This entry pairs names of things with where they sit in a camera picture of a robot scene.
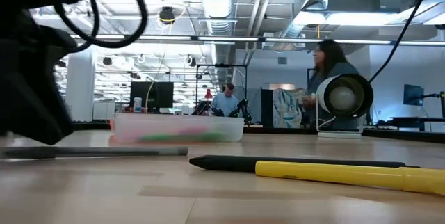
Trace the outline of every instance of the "woman's hand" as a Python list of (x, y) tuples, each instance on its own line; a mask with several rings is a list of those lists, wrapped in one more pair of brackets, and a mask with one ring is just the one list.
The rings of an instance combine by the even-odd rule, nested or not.
[(315, 107), (315, 99), (312, 99), (311, 95), (304, 95), (302, 104), (305, 109), (311, 109)]

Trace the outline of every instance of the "woman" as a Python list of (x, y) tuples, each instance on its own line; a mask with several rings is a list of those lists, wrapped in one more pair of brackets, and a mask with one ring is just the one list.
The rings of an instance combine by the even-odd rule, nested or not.
[[(312, 128), (316, 127), (316, 110), (315, 99), (312, 99), (311, 94), (316, 93), (318, 86), (329, 77), (340, 74), (359, 74), (357, 69), (346, 60), (340, 44), (333, 40), (324, 40), (318, 44), (314, 52), (314, 62), (315, 73), (309, 81), (302, 102), (306, 110), (307, 120)], [(321, 124), (330, 120), (333, 116), (319, 107), (318, 117), (321, 119)], [(354, 118), (336, 118), (329, 127), (338, 130), (356, 129), (357, 123)]]

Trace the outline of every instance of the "red lamp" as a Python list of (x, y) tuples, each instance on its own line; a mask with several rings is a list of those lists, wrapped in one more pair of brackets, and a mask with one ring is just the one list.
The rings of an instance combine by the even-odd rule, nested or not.
[(210, 93), (210, 88), (207, 88), (207, 92), (204, 98), (206, 98), (207, 100), (213, 98), (213, 95)]
[(207, 116), (209, 116), (209, 99), (213, 98), (213, 95), (210, 93), (210, 88), (207, 88), (207, 92), (204, 98), (207, 99)]

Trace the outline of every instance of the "white column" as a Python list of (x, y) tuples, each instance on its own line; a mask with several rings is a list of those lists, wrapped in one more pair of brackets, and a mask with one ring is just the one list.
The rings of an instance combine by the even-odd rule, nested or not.
[(95, 72), (96, 60), (93, 47), (70, 54), (65, 102), (73, 121), (92, 121)]
[(440, 40), (445, 41), (445, 30), (437, 30)]

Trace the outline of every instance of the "dark hair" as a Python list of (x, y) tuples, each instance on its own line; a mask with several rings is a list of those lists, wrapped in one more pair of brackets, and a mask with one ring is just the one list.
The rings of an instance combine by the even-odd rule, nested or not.
[(325, 59), (323, 61), (323, 68), (315, 67), (317, 72), (326, 77), (334, 68), (337, 63), (348, 63), (346, 60), (345, 53), (341, 48), (340, 44), (334, 40), (324, 40), (318, 43), (320, 50), (325, 53)]
[(234, 84), (232, 84), (232, 83), (227, 84), (225, 87), (226, 87), (227, 89), (229, 89), (229, 90), (233, 90), (233, 89), (235, 89), (235, 86), (234, 86)]

